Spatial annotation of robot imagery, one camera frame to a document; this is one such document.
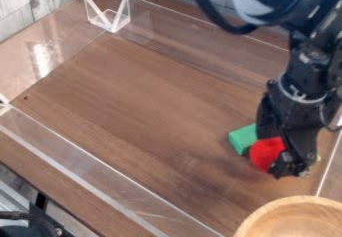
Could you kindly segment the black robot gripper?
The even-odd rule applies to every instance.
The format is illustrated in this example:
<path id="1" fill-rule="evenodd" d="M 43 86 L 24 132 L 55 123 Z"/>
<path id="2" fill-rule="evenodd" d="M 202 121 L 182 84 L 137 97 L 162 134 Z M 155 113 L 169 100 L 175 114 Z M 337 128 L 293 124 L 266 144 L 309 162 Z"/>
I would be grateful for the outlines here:
<path id="1" fill-rule="evenodd" d="M 321 50 L 292 49 L 286 70 L 269 80 L 257 110 L 257 137 L 285 144 L 269 173 L 276 179 L 305 177 L 318 161 L 317 138 L 342 104 L 342 43 Z"/>

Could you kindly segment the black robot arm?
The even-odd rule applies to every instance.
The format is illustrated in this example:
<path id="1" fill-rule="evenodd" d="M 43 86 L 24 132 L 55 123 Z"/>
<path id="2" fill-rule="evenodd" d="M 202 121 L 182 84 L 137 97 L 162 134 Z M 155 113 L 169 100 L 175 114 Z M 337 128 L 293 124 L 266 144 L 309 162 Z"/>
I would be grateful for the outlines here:
<path id="1" fill-rule="evenodd" d="M 246 35 L 262 26 L 289 32 L 290 60 L 268 81 L 249 157 L 277 179 L 301 177 L 318 159 L 317 137 L 342 106 L 342 0 L 233 0 L 245 24 L 229 23 L 211 0 L 194 0 L 226 32 Z"/>

